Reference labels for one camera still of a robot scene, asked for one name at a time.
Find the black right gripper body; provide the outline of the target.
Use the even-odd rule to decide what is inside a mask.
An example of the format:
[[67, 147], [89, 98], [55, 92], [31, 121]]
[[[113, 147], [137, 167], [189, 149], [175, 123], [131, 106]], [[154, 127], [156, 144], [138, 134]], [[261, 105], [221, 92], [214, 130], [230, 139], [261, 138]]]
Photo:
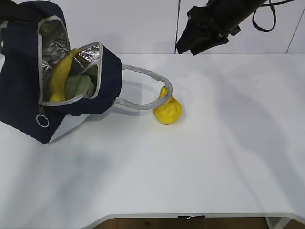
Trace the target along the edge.
[[228, 35], [235, 36], [241, 31], [239, 25], [234, 25], [229, 29], [225, 28], [208, 7], [193, 6], [187, 12], [187, 16], [186, 30], [198, 37], [211, 38], [215, 36], [216, 38], [222, 38]]

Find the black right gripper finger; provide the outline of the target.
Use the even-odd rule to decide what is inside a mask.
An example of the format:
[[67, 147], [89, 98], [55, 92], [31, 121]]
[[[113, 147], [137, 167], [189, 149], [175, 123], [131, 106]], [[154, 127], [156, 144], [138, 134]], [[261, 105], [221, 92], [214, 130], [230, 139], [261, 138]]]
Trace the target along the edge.
[[227, 36], [220, 37], [218, 35], [207, 39], [206, 41], [199, 42], [194, 47], [190, 49], [193, 56], [198, 55], [208, 49], [211, 49], [216, 46], [224, 45], [229, 42]]
[[199, 42], [206, 41], [209, 38], [198, 37], [196, 34], [193, 35], [186, 30], [182, 33], [180, 39], [176, 43], [176, 49], [179, 54], [183, 54], [187, 51], [190, 51], [192, 47], [194, 47]]

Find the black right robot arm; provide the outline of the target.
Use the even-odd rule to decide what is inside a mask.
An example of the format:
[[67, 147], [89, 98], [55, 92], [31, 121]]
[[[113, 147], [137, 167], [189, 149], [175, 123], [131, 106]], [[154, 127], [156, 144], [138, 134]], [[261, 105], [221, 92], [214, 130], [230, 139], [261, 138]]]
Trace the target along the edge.
[[264, 0], [210, 0], [206, 6], [193, 6], [186, 27], [176, 43], [179, 54], [198, 55], [229, 42], [228, 36], [241, 31], [239, 24], [265, 3]]

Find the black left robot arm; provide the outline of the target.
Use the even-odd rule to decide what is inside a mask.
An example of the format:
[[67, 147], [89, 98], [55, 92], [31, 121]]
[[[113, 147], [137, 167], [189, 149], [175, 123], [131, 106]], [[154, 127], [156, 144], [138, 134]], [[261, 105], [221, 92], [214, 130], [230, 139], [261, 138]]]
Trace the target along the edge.
[[28, 18], [21, 6], [11, 0], [1, 0], [0, 21], [28, 22]]

